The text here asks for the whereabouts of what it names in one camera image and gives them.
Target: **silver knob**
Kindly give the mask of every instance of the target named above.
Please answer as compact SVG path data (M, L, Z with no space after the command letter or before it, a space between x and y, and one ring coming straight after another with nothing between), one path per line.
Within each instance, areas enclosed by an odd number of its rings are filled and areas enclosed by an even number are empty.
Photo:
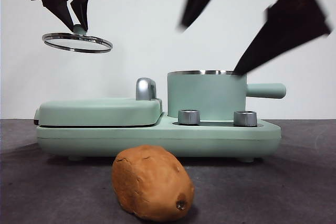
M150 78L139 78L137 80L135 99L151 100L156 98L156 84Z
M198 110L179 110L178 122L179 124L195 125L199 124L201 116Z
M257 113L254 111L236 111L233 116L233 124L243 127L255 127L257 123Z

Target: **metal ring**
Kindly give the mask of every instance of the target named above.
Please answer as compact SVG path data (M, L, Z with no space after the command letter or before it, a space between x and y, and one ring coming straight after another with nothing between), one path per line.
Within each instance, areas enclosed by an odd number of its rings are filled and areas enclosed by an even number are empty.
M71 48L71 47L66 47L66 46L60 46L57 44L53 44L49 42L51 39L73 39L73 40L80 40L80 41L86 41L86 42L91 42L91 43L96 43L103 45L107 47L107 49L82 49L82 48ZM109 52L113 48L113 44L107 40L94 37L94 36L87 36L87 35L81 35L81 34L68 34L68 33L51 33L51 34L44 34L42 36L42 40L45 44L48 46L62 49L62 50L67 50L67 51L73 51L73 52L86 52L90 54L101 54L104 52Z

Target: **appliance foot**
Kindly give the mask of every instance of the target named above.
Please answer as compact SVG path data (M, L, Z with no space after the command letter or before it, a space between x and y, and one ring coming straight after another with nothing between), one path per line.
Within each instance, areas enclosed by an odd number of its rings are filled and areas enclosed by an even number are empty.
M79 157L79 156L69 156L68 159L70 161L82 161L85 159L85 157Z
M254 162L253 157L238 157L237 160L242 163L253 163Z

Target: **saucepan handle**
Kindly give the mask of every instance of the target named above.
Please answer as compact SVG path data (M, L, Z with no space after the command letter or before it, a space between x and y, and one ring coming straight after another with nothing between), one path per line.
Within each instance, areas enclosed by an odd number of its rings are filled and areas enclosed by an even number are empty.
M247 97L281 99L286 95L286 87L282 83L248 84Z

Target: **appliance base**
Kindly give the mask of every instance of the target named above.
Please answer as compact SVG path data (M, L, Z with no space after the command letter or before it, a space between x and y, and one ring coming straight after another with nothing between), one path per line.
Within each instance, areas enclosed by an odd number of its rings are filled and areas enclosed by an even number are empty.
M178 125L162 114L148 127L37 127L38 144L47 153L84 157L116 156L120 151L143 145L160 145L178 157L235 157L252 162L271 155L281 140L279 126L258 120L257 127L238 127L232 121Z

